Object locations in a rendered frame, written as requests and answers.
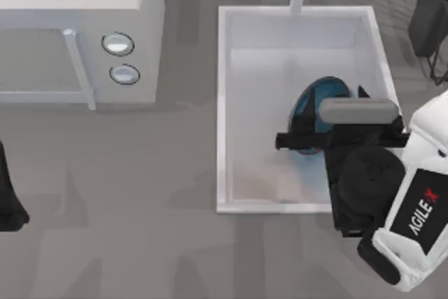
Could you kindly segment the pale grey rounded box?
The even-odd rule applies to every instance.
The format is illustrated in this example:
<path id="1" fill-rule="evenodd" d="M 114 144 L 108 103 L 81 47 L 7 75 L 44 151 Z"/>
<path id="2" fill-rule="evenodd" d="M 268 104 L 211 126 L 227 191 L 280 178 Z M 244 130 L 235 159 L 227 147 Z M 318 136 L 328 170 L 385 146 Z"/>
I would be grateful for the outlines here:
<path id="1" fill-rule="evenodd" d="M 323 122 L 336 125 L 388 125 L 400 115 L 388 99 L 327 98 L 318 109 Z"/>

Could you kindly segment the white sink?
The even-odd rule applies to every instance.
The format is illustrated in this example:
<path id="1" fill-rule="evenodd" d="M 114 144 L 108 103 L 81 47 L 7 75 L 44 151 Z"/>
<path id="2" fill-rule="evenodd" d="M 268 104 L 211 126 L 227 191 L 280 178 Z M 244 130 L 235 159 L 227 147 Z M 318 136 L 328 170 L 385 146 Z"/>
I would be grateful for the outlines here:
<path id="1" fill-rule="evenodd" d="M 330 213 L 323 156 L 274 146 L 298 97 L 325 76 L 396 100 L 373 7 L 218 9 L 218 213 Z"/>

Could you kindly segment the black background stand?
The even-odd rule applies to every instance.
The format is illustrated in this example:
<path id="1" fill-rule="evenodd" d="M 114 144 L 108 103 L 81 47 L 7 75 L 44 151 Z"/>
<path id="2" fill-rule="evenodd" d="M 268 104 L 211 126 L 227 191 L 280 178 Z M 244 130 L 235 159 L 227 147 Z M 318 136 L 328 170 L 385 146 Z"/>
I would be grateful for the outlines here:
<path id="1" fill-rule="evenodd" d="M 428 62 L 434 84 L 448 82 L 448 68 L 441 76 L 435 74 L 440 47 L 448 37 L 448 0 L 416 0 L 408 35 L 414 54 Z"/>

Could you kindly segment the pale microwave oven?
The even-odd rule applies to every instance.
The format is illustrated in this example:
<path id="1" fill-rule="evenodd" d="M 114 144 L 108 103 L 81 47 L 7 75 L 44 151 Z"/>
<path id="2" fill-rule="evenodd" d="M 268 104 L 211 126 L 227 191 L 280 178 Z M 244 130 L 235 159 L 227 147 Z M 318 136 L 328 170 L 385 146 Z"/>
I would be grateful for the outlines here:
<path id="1" fill-rule="evenodd" d="M 0 29 L 73 29 L 100 104 L 153 104 L 160 67 L 165 0 L 0 0 Z M 124 57 L 108 54 L 102 36 L 129 35 L 135 47 Z M 134 85 L 118 85 L 109 69 L 130 64 L 141 74 Z"/>

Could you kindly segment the small round microwave knob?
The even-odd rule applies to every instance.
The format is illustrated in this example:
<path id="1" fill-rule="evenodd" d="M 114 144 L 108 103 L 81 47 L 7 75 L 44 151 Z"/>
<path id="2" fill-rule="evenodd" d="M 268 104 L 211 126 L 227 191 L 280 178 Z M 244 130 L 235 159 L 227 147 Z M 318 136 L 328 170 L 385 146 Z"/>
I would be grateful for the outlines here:
<path id="1" fill-rule="evenodd" d="M 141 74 L 137 68 L 130 64 L 121 64 L 109 69 L 109 77 L 118 85 L 134 85 Z"/>

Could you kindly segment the large round microwave knob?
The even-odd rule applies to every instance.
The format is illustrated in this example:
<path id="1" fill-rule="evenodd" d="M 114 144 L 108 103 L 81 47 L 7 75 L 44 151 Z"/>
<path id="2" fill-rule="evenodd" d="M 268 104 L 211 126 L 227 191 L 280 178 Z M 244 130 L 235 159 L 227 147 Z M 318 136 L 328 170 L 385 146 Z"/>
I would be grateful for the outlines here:
<path id="1" fill-rule="evenodd" d="M 124 57 L 132 53 L 135 44 L 129 35 L 113 32 L 102 36 L 101 46 L 110 55 Z"/>

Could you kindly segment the grey microwave door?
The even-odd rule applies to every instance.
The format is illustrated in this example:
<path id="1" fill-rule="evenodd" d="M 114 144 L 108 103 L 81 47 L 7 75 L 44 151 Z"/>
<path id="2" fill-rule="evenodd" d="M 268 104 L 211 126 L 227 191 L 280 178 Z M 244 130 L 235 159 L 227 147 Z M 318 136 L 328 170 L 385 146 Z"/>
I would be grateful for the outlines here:
<path id="1" fill-rule="evenodd" d="M 58 29 L 0 29 L 0 103 L 86 103 L 71 51 Z"/>

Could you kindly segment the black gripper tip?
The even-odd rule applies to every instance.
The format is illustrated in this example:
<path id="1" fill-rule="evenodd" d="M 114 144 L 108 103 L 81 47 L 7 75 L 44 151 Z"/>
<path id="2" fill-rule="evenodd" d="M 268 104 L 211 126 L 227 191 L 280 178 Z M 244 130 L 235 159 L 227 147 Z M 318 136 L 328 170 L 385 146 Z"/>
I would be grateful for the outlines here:
<path id="1" fill-rule="evenodd" d="M 18 232 L 29 220 L 13 188 L 4 145 L 0 141 L 0 232 Z"/>

